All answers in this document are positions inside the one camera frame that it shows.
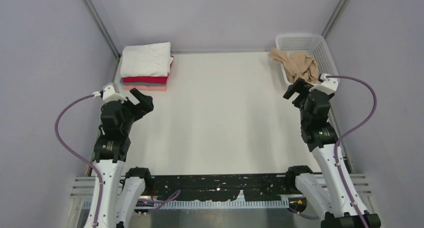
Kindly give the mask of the beige t-shirt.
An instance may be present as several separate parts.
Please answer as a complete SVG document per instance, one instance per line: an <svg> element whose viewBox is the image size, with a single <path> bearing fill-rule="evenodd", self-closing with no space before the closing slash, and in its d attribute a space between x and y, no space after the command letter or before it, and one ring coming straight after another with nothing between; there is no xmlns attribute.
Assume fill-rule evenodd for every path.
<svg viewBox="0 0 424 228"><path fill-rule="evenodd" d="M317 61L309 54L303 51L286 51L273 48L268 56L276 63L284 66L288 73L287 79L294 83L301 78L307 83L315 84L319 82L319 67Z"/></svg>

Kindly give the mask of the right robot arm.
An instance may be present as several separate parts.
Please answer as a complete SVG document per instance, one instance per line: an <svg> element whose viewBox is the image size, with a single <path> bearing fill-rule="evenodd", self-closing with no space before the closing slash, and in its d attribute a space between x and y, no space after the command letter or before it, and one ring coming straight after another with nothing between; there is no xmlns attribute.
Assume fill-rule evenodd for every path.
<svg viewBox="0 0 424 228"><path fill-rule="evenodd" d="M343 159L341 141L364 125L377 106L375 91L365 85L373 97L370 114L360 124L339 137L328 121L330 100L339 86L339 75L321 74L320 83L312 85L299 78L289 85L284 99L298 96L292 104L300 111L301 137L317 161L324 185L318 183L306 165L291 166L286 172L285 186L291 193L301 192L318 214L322 228L379 228L382 223L376 213L370 213L354 187Z"/></svg>

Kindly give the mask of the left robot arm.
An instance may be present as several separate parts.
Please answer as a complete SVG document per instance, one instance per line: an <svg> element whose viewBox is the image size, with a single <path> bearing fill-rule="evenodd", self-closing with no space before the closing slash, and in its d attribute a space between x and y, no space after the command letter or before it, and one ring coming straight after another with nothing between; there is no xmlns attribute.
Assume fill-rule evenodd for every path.
<svg viewBox="0 0 424 228"><path fill-rule="evenodd" d="M106 86L100 96L100 135L94 145L93 171L96 174L91 208L86 228L126 228L130 223L140 195L153 190L153 180L147 168L134 167L121 177L131 144L132 125L153 111L153 98L136 88L129 91L138 103Z"/></svg>

